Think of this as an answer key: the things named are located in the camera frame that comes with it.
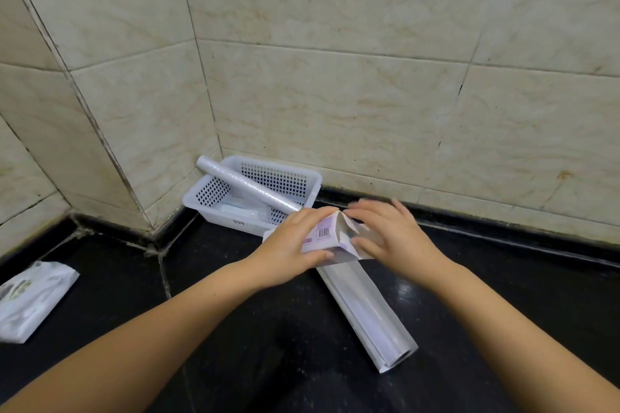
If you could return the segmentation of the person's right hand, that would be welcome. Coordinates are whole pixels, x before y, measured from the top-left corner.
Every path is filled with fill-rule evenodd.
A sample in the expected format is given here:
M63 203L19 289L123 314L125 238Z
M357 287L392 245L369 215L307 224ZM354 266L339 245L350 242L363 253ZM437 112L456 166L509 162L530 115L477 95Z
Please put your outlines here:
M344 210L385 241L382 264L407 280L438 291L458 273L459 266L446 257L398 200L390 203L360 199Z

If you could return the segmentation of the person's left hand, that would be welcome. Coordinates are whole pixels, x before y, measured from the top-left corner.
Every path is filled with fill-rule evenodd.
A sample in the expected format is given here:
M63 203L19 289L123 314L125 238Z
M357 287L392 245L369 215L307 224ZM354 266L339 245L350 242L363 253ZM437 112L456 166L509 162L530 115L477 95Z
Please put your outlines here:
M293 253L318 222L337 212L336 207L303 208L291 213L274 232L244 260L252 287L262 290L283 284L315 267L305 267Z

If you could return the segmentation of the purple and white carton box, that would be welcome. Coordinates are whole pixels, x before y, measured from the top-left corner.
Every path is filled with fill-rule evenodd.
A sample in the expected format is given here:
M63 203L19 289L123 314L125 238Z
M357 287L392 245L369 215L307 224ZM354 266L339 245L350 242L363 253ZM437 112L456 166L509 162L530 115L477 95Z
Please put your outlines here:
M366 251L356 249L352 243L352 239L356 237L371 239L374 233L366 225L348 218L343 212L333 212L309 231L303 242L295 247L293 254L300 256L313 251L327 251L333 254L331 258L321 261L317 266L373 259L373 256Z

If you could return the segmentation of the person's left forearm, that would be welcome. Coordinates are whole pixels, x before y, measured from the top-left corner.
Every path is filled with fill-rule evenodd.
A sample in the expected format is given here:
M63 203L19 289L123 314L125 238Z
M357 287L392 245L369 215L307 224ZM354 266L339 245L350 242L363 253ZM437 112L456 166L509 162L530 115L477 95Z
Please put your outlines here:
M0 413L142 413L193 351L268 279L244 259L57 363Z

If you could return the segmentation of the person's right forearm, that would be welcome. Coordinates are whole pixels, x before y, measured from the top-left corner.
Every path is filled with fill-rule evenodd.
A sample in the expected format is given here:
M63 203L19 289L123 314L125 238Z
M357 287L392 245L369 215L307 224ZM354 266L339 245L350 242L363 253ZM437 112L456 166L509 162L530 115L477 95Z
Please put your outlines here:
M510 396L535 413L620 413L620 389L467 268L443 258L424 283L455 315Z

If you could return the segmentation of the plastic wrap roll with paper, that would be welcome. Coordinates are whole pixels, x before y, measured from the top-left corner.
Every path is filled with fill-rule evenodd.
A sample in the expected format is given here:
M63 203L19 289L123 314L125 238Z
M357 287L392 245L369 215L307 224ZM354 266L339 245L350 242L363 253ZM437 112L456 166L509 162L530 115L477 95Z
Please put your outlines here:
M317 271L379 373L393 369L419 349L359 262Z

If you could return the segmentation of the clear plastic packet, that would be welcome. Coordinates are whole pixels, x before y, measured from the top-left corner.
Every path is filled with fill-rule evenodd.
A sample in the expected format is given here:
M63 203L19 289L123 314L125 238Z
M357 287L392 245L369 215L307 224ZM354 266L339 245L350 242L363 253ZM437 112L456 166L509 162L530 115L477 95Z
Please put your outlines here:
M214 206L213 210L244 221L268 222L270 218L270 207L260 201L258 203L246 200L221 202Z

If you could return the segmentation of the white perforated plastic basket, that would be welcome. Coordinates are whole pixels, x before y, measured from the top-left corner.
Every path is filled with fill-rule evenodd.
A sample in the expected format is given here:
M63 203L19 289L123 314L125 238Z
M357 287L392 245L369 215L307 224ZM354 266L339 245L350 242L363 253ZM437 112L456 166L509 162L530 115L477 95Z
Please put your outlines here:
M243 156L230 156L219 163L304 207L312 207L321 190L322 175L311 169ZM259 202L244 192L232 188L221 179L205 173L184 195L182 202L185 207L197 211L209 223L259 237L275 228L288 216L269 205L268 222L237 220L233 216L213 210L213 207L221 202L241 200Z

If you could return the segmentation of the clear plastic film roll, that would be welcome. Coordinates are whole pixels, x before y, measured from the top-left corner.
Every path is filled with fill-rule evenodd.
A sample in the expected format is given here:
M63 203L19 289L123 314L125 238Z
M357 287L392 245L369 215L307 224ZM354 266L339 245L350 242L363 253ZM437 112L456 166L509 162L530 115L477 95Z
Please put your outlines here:
M244 192L248 196L255 198L262 203L269 205L278 211L286 214L298 212L303 206L293 202L281 194L268 189L258 182L245 177L244 175L232 170L231 168L216 162L207 156L200 156L196 162L197 168L213 177L221 179L232 188Z

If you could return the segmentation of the white printed plastic packet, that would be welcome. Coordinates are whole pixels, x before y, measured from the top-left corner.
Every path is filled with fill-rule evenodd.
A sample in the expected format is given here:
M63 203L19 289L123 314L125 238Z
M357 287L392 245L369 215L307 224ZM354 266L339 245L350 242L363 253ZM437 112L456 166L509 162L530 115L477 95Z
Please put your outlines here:
M0 285L0 343L24 344L79 276L60 262L38 261Z

